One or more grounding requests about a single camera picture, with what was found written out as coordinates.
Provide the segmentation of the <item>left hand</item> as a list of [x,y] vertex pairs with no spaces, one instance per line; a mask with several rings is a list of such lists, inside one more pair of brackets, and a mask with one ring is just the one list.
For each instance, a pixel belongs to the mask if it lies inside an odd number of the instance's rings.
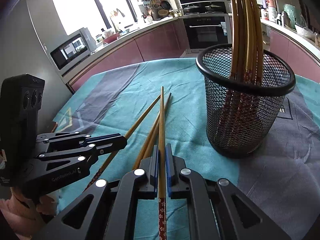
[[35,206],[35,210],[43,215],[57,215],[57,206],[59,203],[59,191],[54,191],[42,197],[36,197],[35,200],[26,198],[21,189],[17,186],[10,188],[12,196],[26,208],[31,208],[31,204]]

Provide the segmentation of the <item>pink sleeve forearm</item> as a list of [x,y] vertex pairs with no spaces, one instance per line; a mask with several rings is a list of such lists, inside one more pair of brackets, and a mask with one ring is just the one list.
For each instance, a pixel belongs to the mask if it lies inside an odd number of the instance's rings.
[[31,239],[45,225],[40,213],[26,208],[14,196],[7,200],[1,199],[1,212],[19,239]]

